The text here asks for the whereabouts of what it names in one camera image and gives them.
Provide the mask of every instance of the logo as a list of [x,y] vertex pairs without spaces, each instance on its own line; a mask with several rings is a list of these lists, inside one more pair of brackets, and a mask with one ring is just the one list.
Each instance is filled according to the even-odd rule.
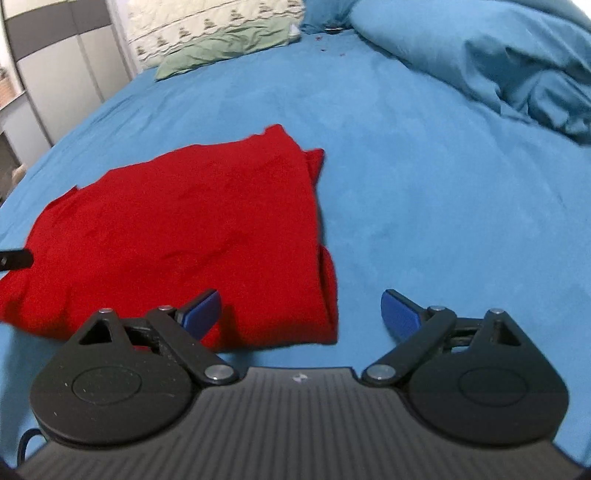
[[302,372],[298,373],[297,375],[294,375],[292,379],[294,382],[297,382],[299,384],[305,383],[309,380],[308,375],[304,375]]

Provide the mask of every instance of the bed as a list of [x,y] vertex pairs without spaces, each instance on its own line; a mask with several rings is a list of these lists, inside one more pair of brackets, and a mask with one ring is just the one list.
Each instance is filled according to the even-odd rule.
[[[359,372],[395,345],[380,316],[386,288],[462,316],[500,306],[566,381],[570,407],[556,442],[589,462],[589,146],[499,116],[355,30],[153,78],[139,75],[27,173],[0,209],[0,249],[23,245],[50,201],[112,168],[281,124],[303,149],[326,151],[317,195],[338,279],[339,340],[226,358],[241,370]],[[0,453],[12,465],[35,425],[28,389],[57,348],[0,324]]]

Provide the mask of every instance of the black strap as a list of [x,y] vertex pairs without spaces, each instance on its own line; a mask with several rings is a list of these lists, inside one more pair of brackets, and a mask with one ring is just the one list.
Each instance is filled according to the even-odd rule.
[[21,466],[25,463],[25,456],[27,454],[27,445],[33,437],[37,435],[43,435],[41,430],[39,429],[28,429],[25,433],[22,434],[21,441],[18,442],[18,450],[17,450],[17,467]]

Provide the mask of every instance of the patterned pillowcase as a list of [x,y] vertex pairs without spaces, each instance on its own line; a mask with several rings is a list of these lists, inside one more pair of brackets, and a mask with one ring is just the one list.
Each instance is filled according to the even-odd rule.
[[251,20],[304,18],[303,0],[129,0],[127,39],[144,69],[203,35]]

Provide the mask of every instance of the folded red fabric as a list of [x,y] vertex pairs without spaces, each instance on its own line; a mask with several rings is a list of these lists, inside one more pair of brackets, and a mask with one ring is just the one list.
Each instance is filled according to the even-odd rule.
[[0,318],[66,339],[101,307],[138,317],[216,288],[222,318],[203,339],[216,351],[334,343],[336,277],[314,195],[323,156],[274,125],[71,189],[31,230],[33,267],[0,280]]

